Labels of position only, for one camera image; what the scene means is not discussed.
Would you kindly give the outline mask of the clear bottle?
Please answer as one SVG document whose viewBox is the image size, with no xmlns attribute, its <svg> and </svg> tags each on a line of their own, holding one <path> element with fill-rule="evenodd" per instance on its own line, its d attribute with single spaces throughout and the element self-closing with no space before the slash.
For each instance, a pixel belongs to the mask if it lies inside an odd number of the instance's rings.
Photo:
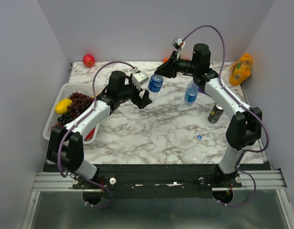
<svg viewBox="0 0 294 229">
<path fill-rule="evenodd" d="M 149 98 L 154 104 L 159 91 L 162 88 L 163 77 L 160 75 L 153 74 L 148 83 Z"/>
<path fill-rule="evenodd" d="M 185 90 L 184 94 L 184 103 L 188 106 L 191 106 L 195 103 L 198 95 L 198 86 L 191 80 Z"/>
</svg>

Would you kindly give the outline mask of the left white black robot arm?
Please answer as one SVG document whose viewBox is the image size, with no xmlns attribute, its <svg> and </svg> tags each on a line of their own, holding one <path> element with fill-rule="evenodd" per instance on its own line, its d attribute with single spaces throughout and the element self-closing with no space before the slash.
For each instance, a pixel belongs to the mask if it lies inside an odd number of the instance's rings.
<svg viewBox="0 0 294 229">
<path fill-rule="evenodd" d="M 120 104 L 130 100 L 143 109 L 152 101 L 149 92 L 142 85 L 148 82 L 148 76 L 141 71 L 127 76 L 124 72 L 113 71 L 108 85 L 96 96 L 96 101 L 79 117 L 52 129 L 47 159 L 56 163 L 60 169 L 79 175 L 89 188 L 96 188 L 100 182 L 100 170 L 84 158 L 83 141 L 87 134 L 101 121 L 109 117 Z"/>
</svg>

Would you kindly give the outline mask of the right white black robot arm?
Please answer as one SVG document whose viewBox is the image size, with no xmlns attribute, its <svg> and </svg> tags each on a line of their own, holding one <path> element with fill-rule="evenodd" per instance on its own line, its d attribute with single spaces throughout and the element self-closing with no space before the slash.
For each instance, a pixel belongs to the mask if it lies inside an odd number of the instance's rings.
<svg viewBox="0 0 294 229">
<path fill-rule="evenodd" d="M 206 92 L 226 112 L 230 124 L 226 131 L 227 149 L 212 176 L 214 183 L 224 187 L 236 176 L 245 150 L 261 137 L 262 111 L 251 108 L 228 89 L 219 74 L 210 67 L 209 46 L 198 43 L 193 47 L 191 60 L 178 57 L 173 51 L 170 58 L 155 70 L 156 75 L 175 78 L 178 73 L 192 76 L 193 82 Z"/>
</svg>

